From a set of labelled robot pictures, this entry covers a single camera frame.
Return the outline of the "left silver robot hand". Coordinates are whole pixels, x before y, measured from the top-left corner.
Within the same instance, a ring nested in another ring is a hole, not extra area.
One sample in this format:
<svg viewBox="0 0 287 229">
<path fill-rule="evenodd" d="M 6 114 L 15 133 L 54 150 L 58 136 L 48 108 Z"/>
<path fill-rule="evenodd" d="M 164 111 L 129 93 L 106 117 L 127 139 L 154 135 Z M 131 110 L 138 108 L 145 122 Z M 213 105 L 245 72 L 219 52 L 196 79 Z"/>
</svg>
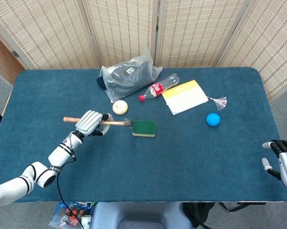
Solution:
<svg viewBox="0 0 287 229">
<path fill-rule="evenodd" d="M 109 125 L 102 125 L 102 121 L 113 121 L 111 114 L 101 114 L 96 111 L 88 110 L 75 124 L 76 131 L 81 132 L 84 136 L 104 136 L 109 130 Z"/>
</svg>

